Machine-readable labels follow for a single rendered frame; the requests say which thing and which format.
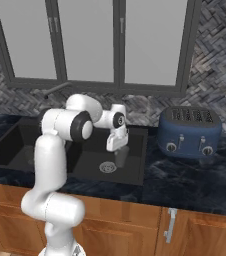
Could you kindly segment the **wooden cupboard door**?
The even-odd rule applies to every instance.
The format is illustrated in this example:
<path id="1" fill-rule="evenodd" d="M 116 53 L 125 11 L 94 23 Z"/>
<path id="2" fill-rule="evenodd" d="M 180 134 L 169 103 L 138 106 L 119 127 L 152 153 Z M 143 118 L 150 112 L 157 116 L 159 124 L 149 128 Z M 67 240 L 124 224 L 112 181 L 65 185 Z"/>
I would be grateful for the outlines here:
<path id="1" fill-rule="evenodd" d="M 156 228 L 84 219 L 73 232 L 87 256 L 154 256 Z"/>
<path id="2" fill-rule="evenodd" d="M 168 208 L 163 207 L 155 256 L 226 256 L 226 216 L 177 210 L 171 242 Z"/>
<path id="3" fill-rule="evenodd" d="M 19 207 L 0 205 L 0 249 L 37 256 L 46 245 L 44 224 L 26 216 Z"/>

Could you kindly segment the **blue toaster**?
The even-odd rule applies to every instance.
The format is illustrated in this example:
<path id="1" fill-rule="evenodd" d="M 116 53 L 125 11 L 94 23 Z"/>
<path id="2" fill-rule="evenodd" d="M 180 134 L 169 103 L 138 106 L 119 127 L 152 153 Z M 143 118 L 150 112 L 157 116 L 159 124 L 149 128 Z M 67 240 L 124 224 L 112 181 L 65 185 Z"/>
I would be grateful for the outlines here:
<path id="1" fill-rule="evenodd" d="M 209 158 L 217 151 L 222 121 L 213 110 L 193 106 L 164 109 L 159 118 L 157 143 L 168 156 Z"/>

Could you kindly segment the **clear glass cup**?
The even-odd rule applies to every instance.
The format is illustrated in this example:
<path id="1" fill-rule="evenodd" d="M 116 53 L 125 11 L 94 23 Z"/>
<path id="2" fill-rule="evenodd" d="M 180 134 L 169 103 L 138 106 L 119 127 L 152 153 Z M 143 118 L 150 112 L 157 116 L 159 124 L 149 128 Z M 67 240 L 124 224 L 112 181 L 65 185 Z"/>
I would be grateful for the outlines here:
<path id="1" fill-rule="evenodd" d="M 129 154 L 129 147 L 128 146 L 123 146 L 122 148 L 116 150 L 114 152 L 115 155 L 115 165 L 118 168 L 123 168 L 125 165 L 125 161 L 128 157 Z"/>

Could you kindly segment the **grey framed window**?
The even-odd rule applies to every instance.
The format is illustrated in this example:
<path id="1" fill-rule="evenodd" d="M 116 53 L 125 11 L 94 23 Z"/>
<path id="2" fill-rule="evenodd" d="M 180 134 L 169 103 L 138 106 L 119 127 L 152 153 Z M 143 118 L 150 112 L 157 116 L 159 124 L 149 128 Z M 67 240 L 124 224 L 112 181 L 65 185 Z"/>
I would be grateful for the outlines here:
<path id="1" fill-rule="evenodd" d="M 12 88 L 51 89 L 71 82 L 71 89 L 80 92 L 182 97 L 201 4 L 0 0 L 0 62 L 6 83 Z M 125 19 L 123 34 L 120 17 Z"/>

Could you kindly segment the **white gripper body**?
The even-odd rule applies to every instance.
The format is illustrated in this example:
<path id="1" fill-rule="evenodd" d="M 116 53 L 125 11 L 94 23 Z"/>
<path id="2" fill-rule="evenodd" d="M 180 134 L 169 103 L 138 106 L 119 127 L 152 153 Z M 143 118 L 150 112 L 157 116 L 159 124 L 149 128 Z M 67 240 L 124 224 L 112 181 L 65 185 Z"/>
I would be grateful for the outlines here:
<path id="1" fill-rule="evenodd" d="M 114 152 L 128 144 L 128 132 L 127 131 L 111 131 L 107 138 L 106 150 Z"/>

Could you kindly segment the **dark grey sink tap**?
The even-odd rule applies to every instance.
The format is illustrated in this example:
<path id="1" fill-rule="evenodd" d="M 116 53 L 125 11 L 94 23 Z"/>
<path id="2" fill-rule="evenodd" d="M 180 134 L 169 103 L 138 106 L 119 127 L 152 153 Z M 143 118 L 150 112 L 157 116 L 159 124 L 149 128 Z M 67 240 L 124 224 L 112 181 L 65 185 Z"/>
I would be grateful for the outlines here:
<path id="1" fill-rule="evenodd" d="M 44 92 L 44 99 L 48 99 L 48 96 L 56 91 L 59 91 L 65 87 L 69 87 L 69 86 L 73 86 L 73 84 L 71 82 L 65 82 L 62 83 L 60 85 L 57 85 L 49 90 L 47 90 L 46 92 Z"/>

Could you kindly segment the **black double basin sink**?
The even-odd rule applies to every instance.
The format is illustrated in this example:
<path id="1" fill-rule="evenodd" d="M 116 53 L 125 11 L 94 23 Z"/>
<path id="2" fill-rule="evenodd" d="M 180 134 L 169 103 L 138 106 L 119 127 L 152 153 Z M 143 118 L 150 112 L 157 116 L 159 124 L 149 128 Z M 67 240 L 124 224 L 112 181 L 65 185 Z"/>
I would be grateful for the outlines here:
<path id="1" fill-rule="evenodd" d="M 38 123 L 21 118 L 0 138 L 0 168 L 34 172 L 34 145 L 40 135 Z M 97 181 L 142 185 L 148 131 L 129 127 L 129 154 L 123 168 L 115 165 L 115 155 L 106 150 L 109 131 L 95 128 L 83 143 L 65 145 L 68 176 Z"/>

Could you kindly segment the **wooden sink front panel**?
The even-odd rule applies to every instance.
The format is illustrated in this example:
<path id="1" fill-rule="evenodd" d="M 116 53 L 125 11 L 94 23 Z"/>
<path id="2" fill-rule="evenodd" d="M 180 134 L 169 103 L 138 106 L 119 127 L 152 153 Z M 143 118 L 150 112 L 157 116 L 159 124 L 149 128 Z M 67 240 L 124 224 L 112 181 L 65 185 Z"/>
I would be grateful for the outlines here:
<path id="1" fill-rule="evenodd" d="M 29 188 L 0 184 L 0 204 L 20 206 Z M 123 222 L 146 228 L 157 228 L 161 208 L 132 202 L 76 195 L 86 207 L 86 217 L 95 220 Z"/>

